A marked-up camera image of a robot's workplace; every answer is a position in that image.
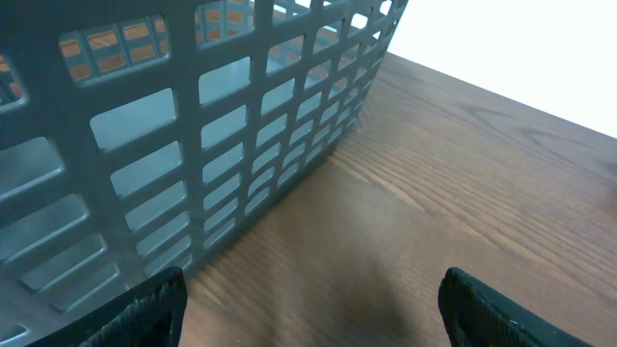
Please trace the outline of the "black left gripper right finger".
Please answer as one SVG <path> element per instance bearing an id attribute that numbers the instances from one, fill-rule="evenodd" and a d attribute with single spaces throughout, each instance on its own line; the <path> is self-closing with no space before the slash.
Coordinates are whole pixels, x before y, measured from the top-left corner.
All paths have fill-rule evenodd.
<path id="1" fill-rule="evenodd" d="M 458 267 L 447 269 L 438 306 L 453 346 L 589 347 Z"/>

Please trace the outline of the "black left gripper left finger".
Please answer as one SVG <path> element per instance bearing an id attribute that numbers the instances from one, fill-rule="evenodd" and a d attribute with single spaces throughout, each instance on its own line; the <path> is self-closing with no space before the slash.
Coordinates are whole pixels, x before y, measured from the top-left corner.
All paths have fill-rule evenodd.
<path id="1" fill-rule="evenodd" d="M 178 347 L 187 301 L 171 266 L 28 347 Z"/>

